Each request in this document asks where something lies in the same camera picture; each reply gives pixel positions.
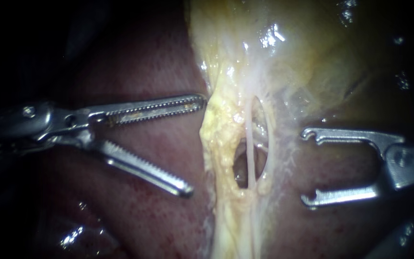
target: surgical instrument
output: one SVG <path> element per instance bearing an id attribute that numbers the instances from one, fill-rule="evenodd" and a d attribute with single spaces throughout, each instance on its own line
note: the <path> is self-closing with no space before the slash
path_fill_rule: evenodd
<path id="1" fill-rule="evenodd" d="M 49 101 L 27 103 L 0 112 L 0 153 L 25 155 L 57 144 L 74 146 L 97 153 L 109 165 L 138 176 L 173 195 L 189 198 L 194 188 L 187 182 L 115 143 L 96 139 L 90 124 L 95 121 L 120 125 L 193 113 L 203 109 L 205 104 L 206 99 L 201 94 L 89 106 L 77 110 L 59 108 Z"/>
<path id="2" fill-rule="evenodd" d="M 414 145 L 407 144 L 403 136 L 368 130 L 311 127 L 301 132 L 304 140 L 311 136 L 318 145 L 366 142 L 376 149 L 383 163 L 380 176 L 371 185 L 329 191 L 316 189 L 314 199 L 302 195 L 301 200 L 309 208 L 380 198 L 414 186 Z"/>

